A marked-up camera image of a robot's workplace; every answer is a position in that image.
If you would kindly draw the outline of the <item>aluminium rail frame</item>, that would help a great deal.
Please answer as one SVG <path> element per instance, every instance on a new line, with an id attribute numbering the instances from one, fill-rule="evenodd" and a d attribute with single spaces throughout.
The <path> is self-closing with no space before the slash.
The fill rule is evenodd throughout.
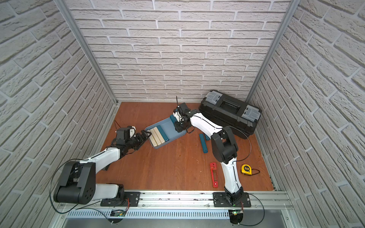
<path id="1" fill-rule="evenodd" d="M 287 228 L 298 228 L 299 221 L 286 192 L 244 192 L 233 205 L 224 192 L 213 191 L 126 191 L 123 203 L 95 200 L 88 205 L 60 204 L 49 227 L 61 228 L 68 219 L 101 219 L 117 224 L 126 219 L 226 219 L 242 214 L 244 225 L 263 225 L 271 212 Z"/>

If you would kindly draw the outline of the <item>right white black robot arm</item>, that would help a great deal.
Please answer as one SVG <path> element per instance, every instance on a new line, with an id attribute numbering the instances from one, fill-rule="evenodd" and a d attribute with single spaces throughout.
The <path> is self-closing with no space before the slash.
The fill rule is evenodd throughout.
<path id="1" fill-rule="evenodd" d="M 173 116 L 176 118 L 176 131 L 186 131 L 194 127 L 210 138 L 213 155 L 222 166 L 226 201 L 230 205 L 237 204 L 243 196 L 243 187 L 239 181 L 236 164 L 238 145 L 231 128 L 213 123 L 198 110 L 189 109 L 186 103 L 179 104 L 173 111 Z"/>

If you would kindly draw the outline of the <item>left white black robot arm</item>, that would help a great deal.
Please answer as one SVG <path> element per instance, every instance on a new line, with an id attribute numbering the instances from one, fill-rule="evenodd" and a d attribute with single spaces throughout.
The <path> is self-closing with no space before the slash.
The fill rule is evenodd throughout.
<path id="1" fill-rule="evenodd" d="M 142 130 L 136 133 L 133 126 L 120 128 L 111 145 L 87 159 L 68 161 L 56 184 L 53 199 L 57 203 L 86 205 L 101 200 L 102 206 L 122 206 L 127 201 L 122 184 L 97 184 L 96 174 L 107 166 L 137 151 L 152 135 Z"/>

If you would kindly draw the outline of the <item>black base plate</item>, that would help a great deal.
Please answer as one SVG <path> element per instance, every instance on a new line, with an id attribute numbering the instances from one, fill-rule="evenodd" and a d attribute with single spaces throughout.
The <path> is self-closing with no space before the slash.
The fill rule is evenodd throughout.
<path id="1" fill-rule="evenodd" d="M 250 208 L 252 206 L 247 192 L 239 192 L 233 196 L 228 192 L 213 192 L 213 203 L 216 208 L 241 208 L 242 206 L 244 208 Z"/>
<path id="2" fill-rule="evenodd" d="M 103 199 L 101 207 L 137 207 L 140 199 L 140 192 L 124 192 L 112 199 Z"/>

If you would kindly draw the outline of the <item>beige block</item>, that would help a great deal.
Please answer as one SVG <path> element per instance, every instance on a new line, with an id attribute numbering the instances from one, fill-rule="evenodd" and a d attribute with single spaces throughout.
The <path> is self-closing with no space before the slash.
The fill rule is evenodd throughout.
<path id="1" fill-rule="evenodd" d="M 152 136 L 153 136 L 154 140 L 156 141 L 156 144 L 160 145 L 161 140 L 159 139 L 159 137 L 158 137 L 157 133 L 155 132 L 155 130 L 152 128 L 152 129 L 150 129 L 150 132 L 152 133 Z"/>
<path id="2" fill-rule="evenodd" d="M 158 144 L 157 144 L 157 142 L 156 142 L 156 140 L 155 140 L 155 138 L 153 136 L 153 132 L 151 130 L 148 130 L 148 132 L 150 133 L 149 139 L 150 139 L 150 142 L 151 142 L 152 146 L 153 147 L 157 147 Z"/>
<path id="3" fill-rule="evenodd" d="M 160 141 L 160 144 L 165 143 L 165 139 L 163 138 L 162 134 L 160 133 L 159 129 L 157 127 L 154 127 L 154 131 Z"/>

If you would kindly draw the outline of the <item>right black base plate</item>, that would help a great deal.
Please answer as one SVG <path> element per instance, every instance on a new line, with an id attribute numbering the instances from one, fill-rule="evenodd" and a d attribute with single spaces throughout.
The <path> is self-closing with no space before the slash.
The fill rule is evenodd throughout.
<path id="1" fill-rule="evenodd" d="M 242 206 L 244 208 L 250 208 L 252 206 L 247 192 L 239 192 L 233 196 L 228 192 L 213 192 L 213 203 L 216 208 L 241 208 Z"/>

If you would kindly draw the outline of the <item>yellow tape measure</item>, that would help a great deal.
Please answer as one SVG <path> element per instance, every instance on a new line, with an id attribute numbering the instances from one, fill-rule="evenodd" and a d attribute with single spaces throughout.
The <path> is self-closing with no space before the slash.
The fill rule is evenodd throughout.
<path id="1" fill-rule="evenodd" d="M 252 176 L 252 168 L 248 164 L 243 164 L 241 167 L 241 173 L 244 175 Z"/>

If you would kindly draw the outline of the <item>red pruning pliers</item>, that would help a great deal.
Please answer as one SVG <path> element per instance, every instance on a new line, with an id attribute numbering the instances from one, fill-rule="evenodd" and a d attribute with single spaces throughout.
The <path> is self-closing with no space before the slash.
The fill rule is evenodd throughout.
<path id="1" fill-rule="evenodd" d="M 216 162 L 211 162 L 210 163 L 210 171 L 211 171 L 211 178 L 212 178 L 213 187 L 218 188 L 218 172 L 217 172 Z"/>

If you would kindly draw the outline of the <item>black plastic toolbox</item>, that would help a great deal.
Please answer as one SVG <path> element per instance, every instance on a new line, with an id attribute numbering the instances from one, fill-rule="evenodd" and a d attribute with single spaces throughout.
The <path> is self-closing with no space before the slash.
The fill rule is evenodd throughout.
<path id="1" fill-rule="evenodd" d="M 210 121 L 222 127 L 233 126 L 233 133 L 246 138 L 254 134 L 262 110 L 217 90 L 203 98 L 199 111 Z"/>

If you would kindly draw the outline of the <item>blue plastic tray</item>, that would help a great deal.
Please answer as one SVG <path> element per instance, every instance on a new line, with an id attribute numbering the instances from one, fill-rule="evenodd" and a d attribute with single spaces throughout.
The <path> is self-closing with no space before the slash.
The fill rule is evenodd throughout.
<path id="1" fill-rule="evenodd" d="M 162 127 L 162 129 L 164 130 L 165 134 L 167 135 L 169 141 L 163 143 L 163 144 L 160 144 L 158 145 L 157 147 L 153 147 L 155 149 L 159 149 L 161 148 L 162 146 L 168 144 L 168 143 L 171 143 L 172 141 L 184 136 L 186 134 L 186 131 L 182 131 L 180 133 L 178 133 L 176 130 L 175 130 L 175 127 L 174 127 L 174 124 L 172 123 L 172 121 L 170 120 L 170 118 L 166 118 L 164 120 L 161 120 L 155 124 L 152 124 L 151 126 L 148 126 L 145 130 L 148 131 L 154 127 L 157 127 L 158 125 L 160 125 Z"/>

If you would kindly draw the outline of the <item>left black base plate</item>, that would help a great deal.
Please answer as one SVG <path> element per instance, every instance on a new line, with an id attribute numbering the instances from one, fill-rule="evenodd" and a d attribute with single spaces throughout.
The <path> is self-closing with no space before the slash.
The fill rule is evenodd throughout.
<path id="1" fill-rule="evenodd" d="M 137 207 L 140 199 L 140 192 L 124 192 L 112 199 L 103 199 L 101 207 Z"/>

